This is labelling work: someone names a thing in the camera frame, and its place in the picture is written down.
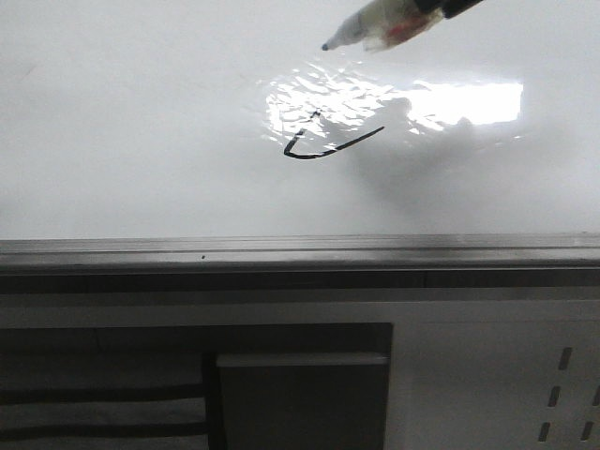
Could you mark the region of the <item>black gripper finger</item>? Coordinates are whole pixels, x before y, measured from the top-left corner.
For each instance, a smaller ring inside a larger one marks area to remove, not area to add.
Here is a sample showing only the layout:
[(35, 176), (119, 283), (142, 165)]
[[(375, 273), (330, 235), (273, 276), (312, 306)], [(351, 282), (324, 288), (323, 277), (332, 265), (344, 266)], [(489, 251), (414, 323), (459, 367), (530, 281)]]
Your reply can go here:
[(455, 18), (481, 2), (482, 0), (415, 0), (416, 6), (422, 13), (440, 10), (445, 19)]

